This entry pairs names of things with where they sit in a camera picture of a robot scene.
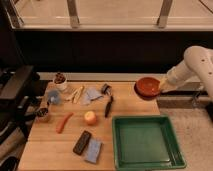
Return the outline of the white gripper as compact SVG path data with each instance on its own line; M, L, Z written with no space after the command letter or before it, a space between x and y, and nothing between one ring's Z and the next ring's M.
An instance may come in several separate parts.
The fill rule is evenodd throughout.
M186 69L180 66L175 66L167 72L166 78L160 80L159 91L166 92L167 90L175 90L182 86L186 79Z

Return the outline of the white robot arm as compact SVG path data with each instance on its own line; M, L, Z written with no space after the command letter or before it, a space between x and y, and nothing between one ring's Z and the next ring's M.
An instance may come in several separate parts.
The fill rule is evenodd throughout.
M213 101L213 49L191 46L184 51L183 60L172 67L162 78L159 90L173 91L196 75Z

